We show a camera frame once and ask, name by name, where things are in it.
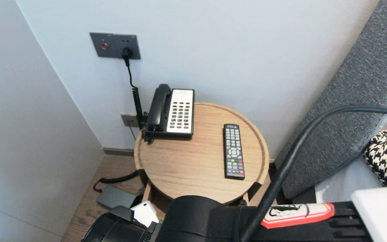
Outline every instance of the gray wall plate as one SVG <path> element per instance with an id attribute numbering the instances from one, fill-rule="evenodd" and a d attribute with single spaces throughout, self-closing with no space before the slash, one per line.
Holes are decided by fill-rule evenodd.
<path id="1" fill-rule="evenodd" d="M 137 36 L 133 34 L 89 33 L 99 57 L 122 58 L 122 50 L 129 47 L 132 50 L 131 59 L 140 59 Z"/>

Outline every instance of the red label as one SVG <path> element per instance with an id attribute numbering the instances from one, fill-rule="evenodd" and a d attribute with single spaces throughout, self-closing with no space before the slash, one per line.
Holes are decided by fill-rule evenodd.
<path id="1" fill-rule="evenodd" d="M 312 203 L 272 206 L 261 225 L 268 228 L 281 228 L 299 224 L 310 224 L 334 216 L 332 203 Z"/>

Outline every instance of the landline phone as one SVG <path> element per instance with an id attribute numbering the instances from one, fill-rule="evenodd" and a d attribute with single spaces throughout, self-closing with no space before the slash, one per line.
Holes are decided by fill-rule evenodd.
<path id="1" fill-rule="evenodd" d="M 143 138 L 152 142 L 156 136 L 190 138 L 194 131 L 195 90 L 173 89 L 167 84 L 160 84 L 153 96 L 152 105 L 147 115 L 141 113 L 140 102 L 135 101 L 140 129 L 144 127 Z"/>

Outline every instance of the gray fabric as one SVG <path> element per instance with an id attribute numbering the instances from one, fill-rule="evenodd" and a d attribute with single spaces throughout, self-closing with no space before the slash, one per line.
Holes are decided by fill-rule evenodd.
<path id="1" fill-rule="evenodd" d="M 295 137 L 318 114 L 350 104 L 387 107 L 387 0 L 377 5 L 346 59 L 279 153 L 276 167 L 280 167 Z M 325 120 L 313 131 L 285 180 L 286 198 L 293 198 L 348 165 L 385 120 L 385 115 L 359 113 Z"/>

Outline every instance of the wall outlet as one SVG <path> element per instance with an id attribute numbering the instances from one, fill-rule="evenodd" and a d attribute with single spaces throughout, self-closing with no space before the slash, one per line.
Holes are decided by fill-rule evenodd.
<path id="1" fill-rule="evenodd" d="M 141 59 L 135 34 L 89 33 L 99 57 L 122 58 L 122 50 L 128 47 L 132 50 L 130 59 Z"/>
<path id="2" fill-rule="evenodd" d="M 138 121 L 136 115 L 122 114 L 123 124 L 125 126 L 138 127 Z"/>

